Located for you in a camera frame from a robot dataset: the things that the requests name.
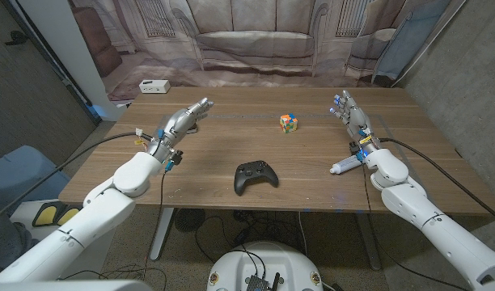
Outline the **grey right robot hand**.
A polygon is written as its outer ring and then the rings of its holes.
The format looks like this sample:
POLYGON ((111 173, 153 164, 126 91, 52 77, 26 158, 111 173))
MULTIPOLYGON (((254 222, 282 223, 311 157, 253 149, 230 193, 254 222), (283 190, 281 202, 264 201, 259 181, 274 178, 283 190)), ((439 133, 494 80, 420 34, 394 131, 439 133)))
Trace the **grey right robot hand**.
POLYGON ((346 126, 348 135, 357 144, 360 155, 365 158, 380 149, 380 141, 374 136, 369 116, 360 108, 347 90, 334 96, 330 112, 346 126))

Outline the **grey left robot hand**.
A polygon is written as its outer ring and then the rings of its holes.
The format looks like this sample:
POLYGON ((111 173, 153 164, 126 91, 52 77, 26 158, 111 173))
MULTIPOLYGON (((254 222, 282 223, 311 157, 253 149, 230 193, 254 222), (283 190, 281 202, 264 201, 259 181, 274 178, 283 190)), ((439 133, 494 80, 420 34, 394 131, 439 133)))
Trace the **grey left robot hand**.
POLYGON ((162 136, 150 142, 146 152, 160 162, 164 162, 175 146, 186 136, 187 131, 196 122, 205 118, 213 105, 213 101, 204 98, 174 113, 166 123, 162 136))

